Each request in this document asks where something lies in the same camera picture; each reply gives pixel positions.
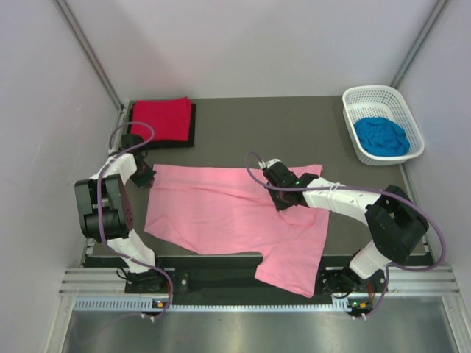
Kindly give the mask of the pink t shirt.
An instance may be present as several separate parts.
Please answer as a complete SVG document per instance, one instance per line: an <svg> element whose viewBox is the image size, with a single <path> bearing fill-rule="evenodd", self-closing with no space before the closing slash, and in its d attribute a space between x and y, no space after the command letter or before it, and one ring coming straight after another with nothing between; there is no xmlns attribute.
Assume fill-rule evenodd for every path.
<svg viewBox="0 0 471 353"><path fill-rule="evenodd" d="M144 229L202 255L258 252L255 278L311 298L327 240L329 212L277 211L259 170L156 164Z"/></svg>

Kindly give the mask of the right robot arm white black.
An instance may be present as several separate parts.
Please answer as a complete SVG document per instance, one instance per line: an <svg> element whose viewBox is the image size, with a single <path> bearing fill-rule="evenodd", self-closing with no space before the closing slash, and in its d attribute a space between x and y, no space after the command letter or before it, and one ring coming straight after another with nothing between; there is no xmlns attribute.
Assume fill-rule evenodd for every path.
<svg viewBox="0 0 471 353"><path fill-rule="evenodd" d="M279 159L259 166L278 211L293 206L328 210L368 226L372 240L333 277L335 292L362 290L381 268L404 264L429 229L425 217L403 203L409 198L398 186L388 186L385 196L380 191L344 190L342 184L316 174L297 176Z"/></svg>

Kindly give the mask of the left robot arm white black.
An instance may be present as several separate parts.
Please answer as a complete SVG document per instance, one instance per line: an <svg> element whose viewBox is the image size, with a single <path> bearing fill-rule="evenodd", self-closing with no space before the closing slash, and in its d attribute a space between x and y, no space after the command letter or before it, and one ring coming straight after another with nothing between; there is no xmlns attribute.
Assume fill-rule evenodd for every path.
<svg viewBox="0 0 471 353"><path fill-rule="evenodd" d="M112 153L99 172L75 183L79 224L86 238L103 243L118 255L128 269L117 269L126 281L128 293L156 293L169 283L153 250L135 231L134 215L125 185L132 181L149 188L155 171L146 163L144 139L133 134L121 136L121 148Z"/></svg>

